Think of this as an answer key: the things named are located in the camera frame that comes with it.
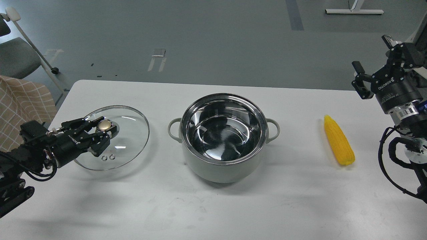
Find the chair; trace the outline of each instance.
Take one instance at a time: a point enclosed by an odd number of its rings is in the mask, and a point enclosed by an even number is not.
[[[27,40],[27,42],[25,42],[18,37],[0,44],[0,75],[22,79],[42,66],[56,87],[58,87],[63,95],[66,95],[58,81],[49,73],[50,69],[51,73],[58,74],[59,69],[49,64],[28,36],[23,32],[17,23],[20,19],[20,15],[12,7],[6,8],[6,14],[0,13],[0,37],[11,32],[5,21],[12,21],[22,36]]]

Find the cable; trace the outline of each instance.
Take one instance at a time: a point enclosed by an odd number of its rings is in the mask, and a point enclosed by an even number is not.
[[[18,164],[20,167],[22,167],[23,169],[24,169],[24,172],[30,177],[30,178],[32,178],[32,179],[34,179],[34,180],[36,180],[36,181],[47,181],[47,180],[50,180],[50,179],[52,179],[52,177],[56,174],[56,171],[57,171],[57,165],[56,165],[56,161],[53,161],[53,167],[52,167],[52,172],[51,173],[49,173],[49,174],[42,174],[42,173],[38,173],[38,172],[35,172],[35,171],[33,171],[33,170],[31,170],[31,169],[29,169],[28,167],[26,167],[26,166],[24,166],[24,165],[22,165],[17,159],[15,159],[14,157],[12,157],[12,156],[9,156],[8,154],[6,154],[6,153],[4,153],[4,152],[1,152],[0,151],[0,155],[1,156],[3,156],[3,157],[5,157],[6,159],[8,159],[8,160],[10,160],[10,161],[12,161],[12,162],[14,162],[15,164]],[[39,176],[39,177],[47,177],[46,179],[38,179],[38,178],[36,178],[35,176],[33,176],[32,174],[34,174],[34,175],[36,175],[36,176]]]
[[[386,141],[386,139],[394,132],[396,131],[396,129],[399,128],[399,125],[394,126],[394,128],[392,127],[388,127],[386,128],[386,130],[383,133],[383,136],[380,140],[380,147],[378,149],[378,163],[380,164],[380,168],[381,171],[383,172],[384,176],[387,178],[388,181],[390,181],[393,186],[395,186],[396,188],[398,188],[400,191],[402,191],[405,194],[408,194],[409,196],[415,197],[417,199],[421,199],[419,198],[415,193],[409,192],[408,190],[406,190],[405,188],[399,186],[397,183],[395,183],[390,176],[388,175],[386,168],[384,167],[384,162],[383,162],[383,148],[384,148],[384,143]]]
[[[348,0],[347,3],[348,3],[348,9],[352,12],[354,9],[350,9],[350,0]]]

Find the white pot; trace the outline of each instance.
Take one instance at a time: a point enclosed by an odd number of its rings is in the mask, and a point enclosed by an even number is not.
[[[179,136],[170,132],[179,122]],[[277,134],[269,138],[267,123]],[[259,152],[280,133],[249,100],[234,94],[211,94],[195,101],[169,123],[171,138],[182,143],[188,166],[200,177],[218,183],[239,181],[260,163]]]

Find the black cable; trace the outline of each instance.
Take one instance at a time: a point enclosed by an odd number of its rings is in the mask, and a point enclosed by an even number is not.
[[[42,174],[42,173],[38,173],[38,172],[35,172],[35,171],[27,168],[25,165],[22,165],[17,159],[15,159],[12,156],[9,156],[8,154],[6,154],[4,152],[0,151],[0,155],[3,156],[3,157],[5,157],[6,159],[12,161],[15,164],[18,164],[20,167],[22,167],[24,169],[24,172],[30,178],[32,178],[32,179],[34,179],[36,181],[47,181],[47,180],[50,180],[56,174],[56,171],[57,171],[56,161],[53,161],[53,168],[52,168],[52,172],[51,173],[49,173],[49,174]],[[36,175],[36,176],[39,176],[39,177],[43,177],[43,178],[47,177],[47,178],[46,179],[38,179],[35,176],[33,176],[31,173],[34,174],[34,175]]]
[[[28,145],[29,143],[31,143],[31,142],[33,142],[33,141],[35,141],[35,140],[38,140],[38,139],[40,139],[40,138],[42,138],[42,137],[44,137],[44,136],[46,136],[46,134],[39,135],[39,136],[37,136],[37,137],[35,137],[35,138],[33,138],[33,139],[31,139],[31,140],[29,140],[29,141],[25,142],[25,143],[24,143],[24,145]]]
[[[409,140],[409,139],[406,139],[406,138],[399,138],[399,137],[397,137],[397,138],[394,138],[389,143],[389,156],[390,156],[390,159],[394,163],[396,163],[397,165],[400,165],[401,167],[414,170],[414,167],[412,166],[412,164],[406,163],[406,162],[400,160],[399,158],[397,158],[397,156],[396,156],[396,147],[397,147],[398,143],[405,144],[407,148],[410,146],[411,149],[409,149],[409,150],[417,150],[417,149],[412,149],[413,147],[415,147],[414,146],[414,142],[412,140]]]
[[[347,3],[348,3],[348,9],[352,12],[353,9],[350,9],[350,0],[347,0]]]
[[[400,191],[402,191],[405,194],[408,194],[409,196],[415,197],[417,199],[421,199],[419,198],[415,193],[409,192],[408,190],[406,190],[405,188],[399,186],[397,183],[395,183],[390,176],[388,175],[386,168],[384,167],[384,163],[383,163],[383,148],[384,148],[384,143],[386,141],[386,139],[394,132],[396,131],[396,129],[398,129],[399,126],[395,126],[394,128],[392,127],[388,127],[386,128],[386,130],[383,133],[383,136],[380,140],[380,147],[378,149],[378,163],[380,164],[380,168],[381,171],[383,172],[384,176],[387,178],[388,181],[391,182],[391,184],[393,184],[393,186],[395,186],[396,188],[398,188]]]

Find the yellow corn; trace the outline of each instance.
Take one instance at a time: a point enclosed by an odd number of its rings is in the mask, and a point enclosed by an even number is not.
[[[336,160],[341,165],[352,164],[355,160],[354,152],[341,128],[329,115],[325,115],[324,121],[326,136]]]

